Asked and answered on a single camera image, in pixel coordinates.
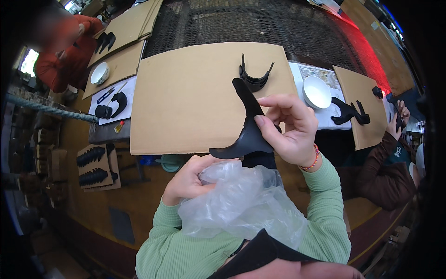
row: white bowl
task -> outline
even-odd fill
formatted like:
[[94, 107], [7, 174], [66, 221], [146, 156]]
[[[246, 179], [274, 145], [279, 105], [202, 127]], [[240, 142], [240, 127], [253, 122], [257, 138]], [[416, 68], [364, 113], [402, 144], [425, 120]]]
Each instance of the white bowl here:
[[90, 82], [92, 84], [102, 84], [104, 81], [108, 79], [108, 76], [110, 75], [110, 68], [107, 65], [107, 62], [100, 63], [96, 69], [93, 71], [93, 74], [91, 75]]
[[331, 104], [331, 93], [325, 82], [313, 75], [304, 80], [304, 99], [313, 108], [324, 109]]

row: black rubber piece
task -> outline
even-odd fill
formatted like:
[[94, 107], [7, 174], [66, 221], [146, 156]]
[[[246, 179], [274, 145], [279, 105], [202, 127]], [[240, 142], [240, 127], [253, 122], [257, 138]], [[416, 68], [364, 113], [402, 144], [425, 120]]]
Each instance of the black rubber piece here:
[[96, 49], [95, 49], [95, 53], [98, 53], [99, 48], [101, 47], [101, 45], [104, 43], [104, 39], [105, 37], [107, 37], [106, 33], [102, 33], [99, 35], [99, 37], [96, 39]]
[[79, 176], [79, 186], [101, 183], [107, 178], [107, 176], [107, 171], [104, 171], [101, 168], [95, 168], [92, 171], [86, 172]]
[[108, 44], [107, 51], [110, 51], [111, 47], [113, 46], [113, 44], [116, 41], [116, 36], [113, 34], [113, 32], [110, 32], [110, 33], [108, 33], [107, 37], [109, 38], [109, 44]]
[[118, 174], [113, 172], [112, 170], [110, 170], [111, 173], [111, 179], [113, 179], [113, 183], [115, 182], [116, 179], [118, 179]]
[[123, 92], [118, 92], [115, 95], [113, 95], [113, 98], [111, 100], [113, 101], [118, 101], [119, 107], [118, 109], [113, 113], [113, 115], [111, 116], [112, 118], [115, 118], [118, 114], [120, 114], [124, 108], [127, 106], [127, 97]]
[[342, 102], [336, 97], [331, 98], [331, 102], [334, 103], [339, 107], [341, 110], [341, 116], [335, 117], [332, 116], [331, 119], [336, 125], [341, 125], [347, 121], [349, 121], [352, 117], [355, 116], [355, 109], [351, 106], [347, 105], [346, 103]]
[[365, 124], [369, 124], [370, 123], [370, 117], [368, 114], [365, 113], [364, 111], [364, 107], [362, 107], [361, 102], [359, 102], [358, 100], [356, 100], [356, 104], [359, 107], [359, 111], [361, 113], [359, 113], [355, 106], [353, 105], [353, 103], [351, 103], [351, 107], [355, 110], [355, 118], [358, 121], [359, 124], [361, 125], [365, 125]]
[[372, 88], [372, 93], [373, 95], [375, 95], [376, 97], [378, 97], [379, 99], [383, 98], [383, 91], [381, 90], [381, 88], [375, 86], [374, 88]]
[[401, 119], [401, 115], [400, 115], [400, 111], [398, 110], [398, 107], [395, 104], [393, 104], [393, 106], [395, 107], [395, 110], [396, 110], [396, 131], [398, 132], [399, 127], [401, 127], [401, 130], [404, 128], [403, 121]]
[[240, 65], [239, 69], [239, 76], [240, 78], [245, 82], [246, 86], [249, 88], [251, 92], [257, 92], [260, 89], [265, 86], [266, 82], [268, 81], [268, 76], [271, 70], [273, 69], [274, 62], [271, 63], [271, 67], [269, 70], [265, 73], [265, 75], [261, 78], [253, 78], [248, 76], [245, 70], [245, 55], [242, 54], [242, 65]]
[[108, 106], [99, 105], [96, 107], [95, 115], [100, 118], [110, 119], [112, 115], [113, 108]]
[[225, 148], [210, 148], [209, 153], [220, 159], [234, 159], [254, 151], [272, 152], [272, 146], [263, 139], [262, 133], [254, 121], [254, 116], [264, 115], [262, 108], [242, 79], [235, 78], [232, 80], [232, 84], [246, 110], [243, 129], [239, 138], [232, 145]]
[[110, 155], [110, 153], [115, 149], [115, 145], [113, 143], [108, 143], [105, 145], [107, 148], [107, 156]]
[[101, 160], [102, 155], [105, 154], [105, 148], [96, 146], [87, 150], [84, 154], [76, 158], [76, 165], [78, 167], [84, 167], [92, 161]]
[[101, 54], [104, 51], [104, 49], [108, 46], [109, 43], [110, 43], [110, 37], [106, 35], [103, 39], [102, 47], [101, 50], [99, 51], [99, 54]]

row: sticker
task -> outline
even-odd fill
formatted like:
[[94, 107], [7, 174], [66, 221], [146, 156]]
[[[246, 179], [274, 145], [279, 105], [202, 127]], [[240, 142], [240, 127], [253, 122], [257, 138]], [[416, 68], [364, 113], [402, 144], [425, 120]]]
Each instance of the sticker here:
[[370, 26], [373, 28], [373, 30], [376, 30], [379, 25], [380, 25], [379, 22], [374, 21]]

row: factory floor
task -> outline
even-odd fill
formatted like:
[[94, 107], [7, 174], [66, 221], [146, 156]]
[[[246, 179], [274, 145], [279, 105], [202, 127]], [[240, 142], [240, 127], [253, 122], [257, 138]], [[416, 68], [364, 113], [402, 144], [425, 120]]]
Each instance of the factory floor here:
[[[79, 96], [69, 106], [88, 111], [90, 98]], [[150, 182], [130, 184], [120, 189], [83, 192], [78, 184], [77, 152], [88, 143], [89, 124], [66, 119], [60, 133], [60, 148], [68, 153], [68, 200], [62, 210], [50, 210], [49, 222], [68, 241], [82, 250], [97, 264], [117, 277], [131, 278], [134, 275], [134, 256], [149, 236], [153, 215], [159, 205], [166, 184], [174, 173], [168, 173], [161, 166], [143, 166]], [[116, 147], [128, 147], [117, 143]], [[135, 159], [129, 152], [121, 153], [118, 164], [121, 167], [133, 164]], [[306, 214], [310, 195], [301, 171], [276, 156], [285, 190], [297, 208]], [[138, 178], [136, 168], [120, 173], [123, 179]], [[133, 244], [116, 239], [113, 233], [109, 207], [117, 208], [130, 217], [135, 242]], [[345, 202], [350, 228], [352, 230], [352, 253], [350, 264], [359, 267], [371, 253], [379, 240], [392, 232], [391, 227], [403, 216], [403, 209], [385, 212], [366, 199], [358, 198]]]

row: glue bottle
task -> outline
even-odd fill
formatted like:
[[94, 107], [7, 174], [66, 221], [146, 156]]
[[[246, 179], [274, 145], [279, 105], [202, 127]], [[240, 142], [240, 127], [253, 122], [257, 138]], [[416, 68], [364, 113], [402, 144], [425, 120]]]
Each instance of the glue bottle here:
[[122, 129], [122, 125], [124, 125], [124, 121], [121, 121], [118, 125], [115, 127], [115, 132], [119, 133]]

